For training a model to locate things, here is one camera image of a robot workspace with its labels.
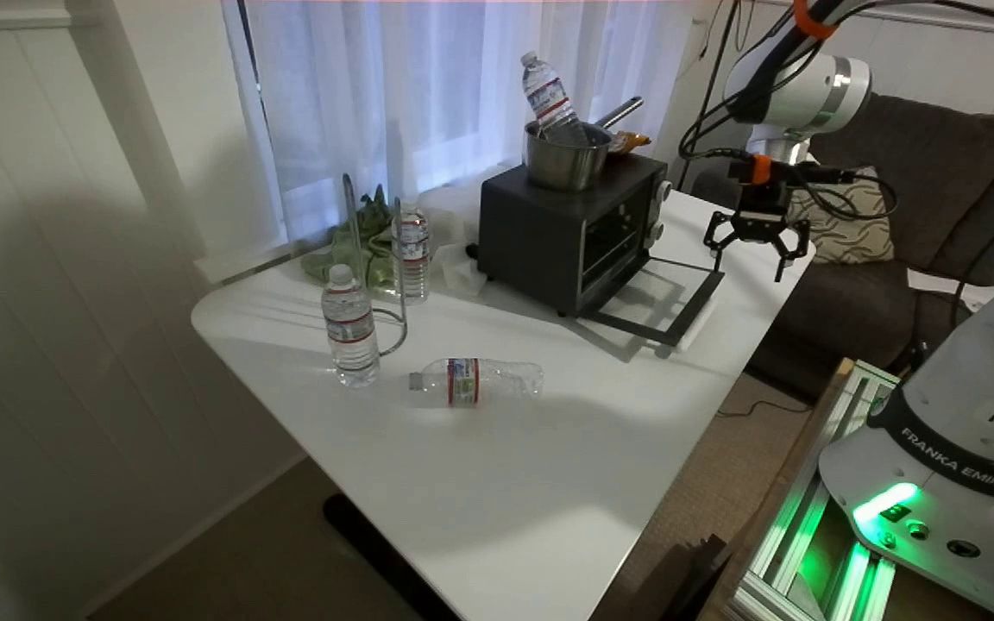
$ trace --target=floor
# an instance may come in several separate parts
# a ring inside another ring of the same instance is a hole
[[[606,597],[633,593],[676,542],[733,539],[759,509],[808,407],[742,376],[629,557]],[[311,463],[232,512],[97,621],[411,621],[411,609],[324,526],[330,495]]]

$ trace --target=green led light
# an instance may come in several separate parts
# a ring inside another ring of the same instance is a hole
[[[834,597],[834,609],[832,609],[829,618],[854,618],[854,609],[857,609],[866,580],[871,580],[871,549],[866,544],[854,544],[844,574],[842,574],[842,588],[839,588],[839,597]]]
[[[915,486],[915,482],[895,482],[895,486],[887,486],[885,495],[877,495],[872,499],[860,503],[860,509],[854,512],[854,522],[857,522],[857,526],[871,526],[871,522],[877,522],[877,516],[885,516],[887,509],[903,503],[903,499],[911,499],[911,497],[919,497],[919,486]]]
[[[825,552],[818,544],[810,544],[800,559],[800,583],[808,583],[808,590],[816,597],[823,597],[832,583],[832,563],[825,559]]]

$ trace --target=window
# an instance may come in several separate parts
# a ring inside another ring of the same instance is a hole
[[[549,60],[583,119],[647,97],[657,135],[682,22],[671,0],[240,0],[285,234],[343,214],[337,179],[389,198],[515,166],[533,119],[520,54]]]

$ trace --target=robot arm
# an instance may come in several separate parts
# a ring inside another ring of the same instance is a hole
[[[713,263],[733,242],[771,242],[775,280],[808,252],[808,220],[786,220],[789,182],[803,176],[810,135],[844,127],[866,104],[872,77],[860,60],[825,54],[823,42],[866,0],[794,0],[728,77],[728,115],[753,125],[745,157],[733,166],[742,182],[735,214],[713,214],[704,245]]]
[[[862,0],[794,0],[775,28],[728,77],[728,115],[742,125],[775,125],[798,135],[839,130],[871,95],[871,66],[823,54],[823,42]]]
[[[808,163],[810,135],[848,125],[862,108],[866,66],[818,52],[823,37],[860,8],[794,0],[780,28],[735,66],[728,111],[755,125],[750,158],[794,168]],[[789,227],[780,204],[759,204],[775,198],[774,176],[750,191],[735,227],[755,237]],[[994,611],[994,302],[900,384],[871,427],[829,447],[818,474],[860,542]],[[915,491],[900,509],[907,526],[921,526],[919,536],[860,516],[895,486]]]

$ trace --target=wall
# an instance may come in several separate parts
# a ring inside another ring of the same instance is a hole
[[[739,50],[755,42],[783,13],[783,8],[786,8],[783,0],[742,5],[739,22],[750,28],[742,44],[735,44],[735,34],[728,37],[720,79],[739,60]],[[671,135],[664,137],[671,145],[681,141],[682,127],[701,111],[724,13],[728,0],[693,5],[691,66],[681,77]],[[825,52],[866,60],[872,66],[881,95],[944,104],[973,115],[994,115],[994,22],[977,22],[954,10],[915,10],[915,8],[866,10],[844,22],[825,44]],[[739,145],[742,137],[745,127],[724,127],[711,135],[707,145]]]
[[[0,30],[0,618],[78,618],[296,459],[189,332],[197,255],[71,34]]]
[[[2,28],[62,28],[69,22],[64,0],[0,0]]]
[[[83,64],[139,179],[152,204],[187,217],[212,280],[283,242],[259,95],[239,83],[248,52],[228,44],[224,10],[235,5],[69,0]]]

